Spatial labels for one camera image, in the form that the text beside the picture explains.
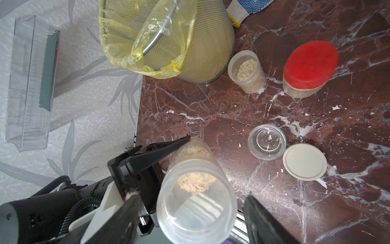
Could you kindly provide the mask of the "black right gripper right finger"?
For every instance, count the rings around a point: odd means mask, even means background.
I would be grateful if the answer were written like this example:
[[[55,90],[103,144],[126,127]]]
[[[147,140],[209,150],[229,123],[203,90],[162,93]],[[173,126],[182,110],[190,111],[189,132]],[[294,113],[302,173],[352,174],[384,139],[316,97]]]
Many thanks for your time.
[[[254,196],[246,197],[243,212],[251,244],[299,243]]]

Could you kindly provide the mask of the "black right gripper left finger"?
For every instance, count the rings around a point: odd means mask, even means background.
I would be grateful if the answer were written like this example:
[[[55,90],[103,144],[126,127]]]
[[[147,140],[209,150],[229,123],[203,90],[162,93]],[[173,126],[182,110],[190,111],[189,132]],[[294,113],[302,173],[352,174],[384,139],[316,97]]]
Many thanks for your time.
[[[88,244],[133,244],[136,240],[141,196],[127,194],[124,205],[94,234]]]

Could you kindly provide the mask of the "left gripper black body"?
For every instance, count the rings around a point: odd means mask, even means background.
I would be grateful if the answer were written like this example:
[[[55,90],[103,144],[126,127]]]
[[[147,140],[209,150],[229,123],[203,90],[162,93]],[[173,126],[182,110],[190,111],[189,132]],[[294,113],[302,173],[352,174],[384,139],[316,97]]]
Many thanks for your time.
[[[140,194],[140,223],[137,232],[139,235],[149,235],[157,226],[156,204],[164,174],[160,165],[156,163],[137,175],[128,173],[123,175],[124,170],[120,171],[119,163],[129,156],[127,153],[129,150],[109,160],[107,166],[122,197],[131,191],[137,191]]]

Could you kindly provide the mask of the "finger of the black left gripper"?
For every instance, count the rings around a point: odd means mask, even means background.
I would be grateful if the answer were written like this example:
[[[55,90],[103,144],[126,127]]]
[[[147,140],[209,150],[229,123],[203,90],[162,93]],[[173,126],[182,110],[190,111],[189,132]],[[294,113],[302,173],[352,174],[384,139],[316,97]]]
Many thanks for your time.
[[[136,146],[127,152],[129,156],[119,163],[119,169],[121,172],[124,170],[123,175],[137,175],[178,150],[190,139],[191,136],[187,135],[174,141],[153,143],[146,147]]]

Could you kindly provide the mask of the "clear oatmeal jar small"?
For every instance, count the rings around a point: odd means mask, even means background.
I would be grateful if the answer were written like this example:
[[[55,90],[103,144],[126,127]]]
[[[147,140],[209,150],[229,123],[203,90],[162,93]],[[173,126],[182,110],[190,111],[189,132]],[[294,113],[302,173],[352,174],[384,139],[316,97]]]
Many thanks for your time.
[[[173,155],[159,191],[156,214],[174,244],[221,244],[237,213],[232,185],[205,141],[190,138]]]

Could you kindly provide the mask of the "clear oatmeal jar tall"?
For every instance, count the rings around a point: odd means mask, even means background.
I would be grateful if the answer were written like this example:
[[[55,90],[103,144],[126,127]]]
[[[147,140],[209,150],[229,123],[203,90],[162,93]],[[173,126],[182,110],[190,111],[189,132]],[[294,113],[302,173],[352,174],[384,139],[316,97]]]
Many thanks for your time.
[[[246,94],[255,94],[264,90],[266,76],[258,56],[249,50],[235,54],[228,65],[229,78]]]

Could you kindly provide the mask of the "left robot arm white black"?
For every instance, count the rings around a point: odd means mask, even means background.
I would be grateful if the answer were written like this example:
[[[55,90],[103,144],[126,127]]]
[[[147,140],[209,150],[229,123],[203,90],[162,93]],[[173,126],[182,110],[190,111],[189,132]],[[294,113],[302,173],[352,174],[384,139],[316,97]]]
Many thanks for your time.
[[[136,146],[110,160],[110,176],[78,186],[60,176],[33,196],[1,206],[3,244],[134,243],[156,224],[159,161],[190,141]]]

